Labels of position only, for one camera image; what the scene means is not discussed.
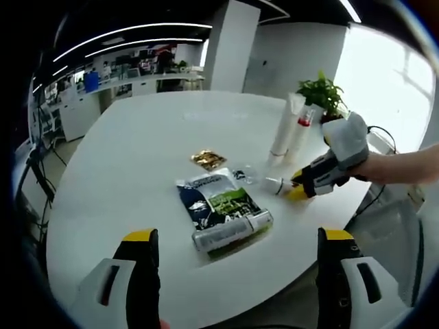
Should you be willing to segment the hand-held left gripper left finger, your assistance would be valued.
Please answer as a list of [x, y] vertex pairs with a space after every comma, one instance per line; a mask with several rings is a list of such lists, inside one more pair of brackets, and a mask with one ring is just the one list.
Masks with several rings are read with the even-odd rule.
[[129, 233], [81, 281], [71, 317], [80, 328], [160, 328], [158, 230]]

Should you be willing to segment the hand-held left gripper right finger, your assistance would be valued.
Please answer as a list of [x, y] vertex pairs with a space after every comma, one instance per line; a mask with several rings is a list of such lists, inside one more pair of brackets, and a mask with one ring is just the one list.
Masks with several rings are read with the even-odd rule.
[[346, 230], [318, 229], [318, 328], [386, 328], [401, 314], [397, 281]]

